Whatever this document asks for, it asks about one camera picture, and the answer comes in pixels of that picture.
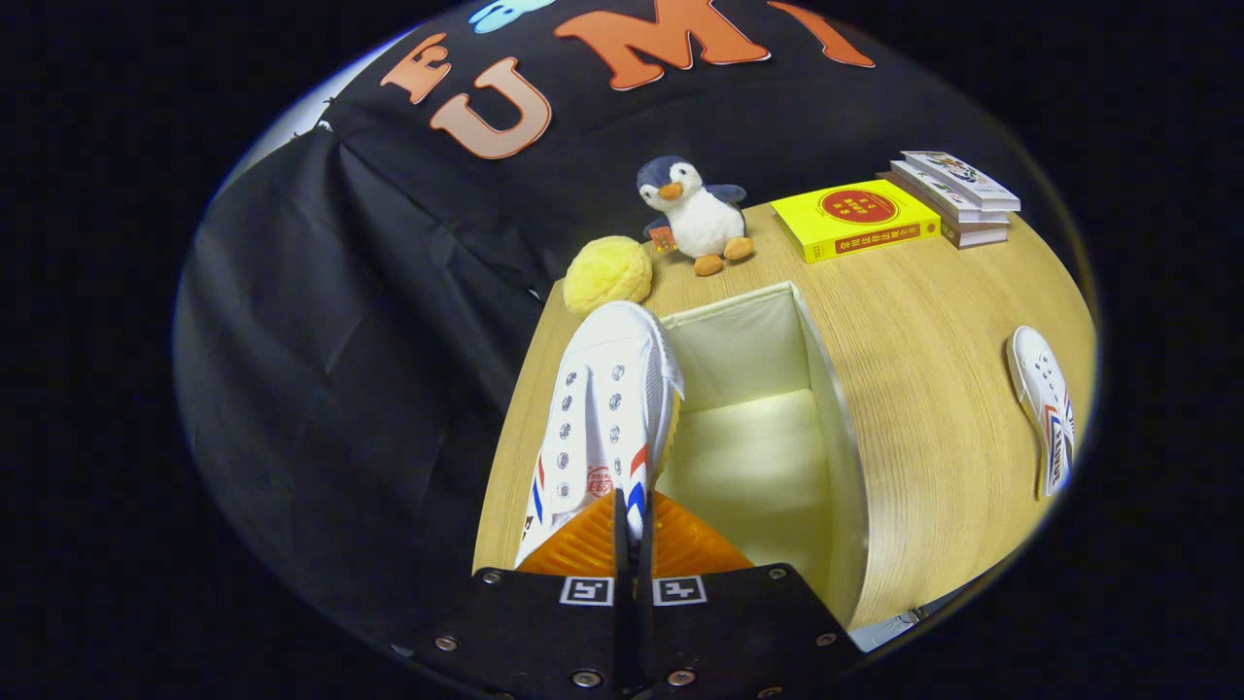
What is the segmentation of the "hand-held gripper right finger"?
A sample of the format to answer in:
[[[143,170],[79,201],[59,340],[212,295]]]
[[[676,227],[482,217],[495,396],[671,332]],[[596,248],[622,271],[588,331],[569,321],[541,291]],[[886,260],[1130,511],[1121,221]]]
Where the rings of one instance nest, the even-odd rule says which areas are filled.
[[[673,528],[644,513],[637,569],[639,699],[819,699],[865,652],[790,563],[659,577]]]

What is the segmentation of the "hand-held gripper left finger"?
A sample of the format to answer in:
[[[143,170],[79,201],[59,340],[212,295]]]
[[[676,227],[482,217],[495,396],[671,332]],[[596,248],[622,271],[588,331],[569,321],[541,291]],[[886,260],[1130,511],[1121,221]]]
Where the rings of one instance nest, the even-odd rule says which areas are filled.
[[[624,499],[612,497],[610,574],[480,568],[459,588],[455,607],[418,633],[412,661],[471,699],[627,699],[639,691]]]

